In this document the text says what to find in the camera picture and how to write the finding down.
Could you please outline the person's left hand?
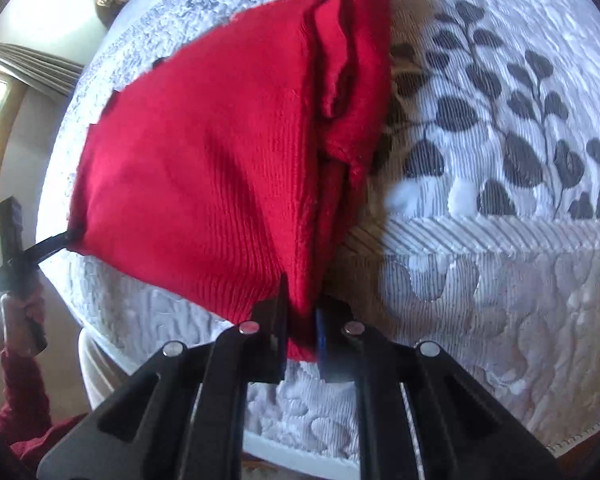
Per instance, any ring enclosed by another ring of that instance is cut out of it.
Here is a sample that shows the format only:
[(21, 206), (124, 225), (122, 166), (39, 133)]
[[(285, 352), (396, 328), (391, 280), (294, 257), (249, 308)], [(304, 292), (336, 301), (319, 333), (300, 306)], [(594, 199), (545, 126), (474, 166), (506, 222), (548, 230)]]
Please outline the person's left hand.
[(42, 351), (42, 344), (36, 342), (31, 324), (44, 325), (43, 289), (41, 282), (37, 281), (26, 299), (19, 298), (13, 292), (5, 292), (1, 296), (5, 347), (17, 356), (33, 358)]

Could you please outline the red sleeved left forearm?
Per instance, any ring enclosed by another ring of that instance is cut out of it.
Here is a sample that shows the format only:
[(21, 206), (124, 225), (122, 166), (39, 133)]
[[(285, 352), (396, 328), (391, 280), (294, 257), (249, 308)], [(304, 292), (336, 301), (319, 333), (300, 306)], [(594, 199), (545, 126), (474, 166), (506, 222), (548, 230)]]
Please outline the red sleeved left forearm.
[(0, 409), (0, 434), (18, 460), (35, 474), (42, 458), (85, 414), (57, 424), (52, 421), (50, 400), (35, 358), (4, 349), (1, 366), (5, 403)]

